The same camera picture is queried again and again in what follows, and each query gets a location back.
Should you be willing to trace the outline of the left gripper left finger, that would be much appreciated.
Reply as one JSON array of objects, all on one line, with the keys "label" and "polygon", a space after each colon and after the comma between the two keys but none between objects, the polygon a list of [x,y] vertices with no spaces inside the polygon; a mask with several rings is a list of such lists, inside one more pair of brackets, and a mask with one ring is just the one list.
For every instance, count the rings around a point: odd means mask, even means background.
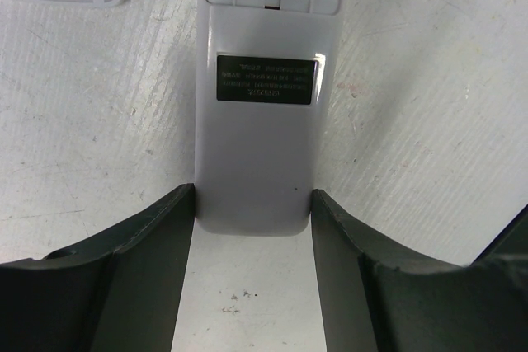
[{"label": "left gripper left finger", "polygon": [[1,266],[4,351],[169,351],[195,221],[178,186],[89,238]]}]

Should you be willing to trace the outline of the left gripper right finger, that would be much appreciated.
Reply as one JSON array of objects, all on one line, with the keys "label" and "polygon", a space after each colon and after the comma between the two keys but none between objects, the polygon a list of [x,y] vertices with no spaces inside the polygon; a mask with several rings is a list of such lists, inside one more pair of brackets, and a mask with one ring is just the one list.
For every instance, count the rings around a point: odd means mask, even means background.
[{"label": "left gripper right finger", "polygon": [[311,210],[328,350],[526,350],[526,211],[458,266],[376,231],[323,190]]}]

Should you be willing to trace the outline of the red and white remote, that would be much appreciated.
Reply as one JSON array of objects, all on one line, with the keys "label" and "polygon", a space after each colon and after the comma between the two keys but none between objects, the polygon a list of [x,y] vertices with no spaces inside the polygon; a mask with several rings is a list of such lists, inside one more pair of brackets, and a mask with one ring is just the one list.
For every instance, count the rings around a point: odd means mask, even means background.
[{"label": "red and white remote", "polygon": [[218,234],[298,234],[344,0],[197,1],[196,219]]}]

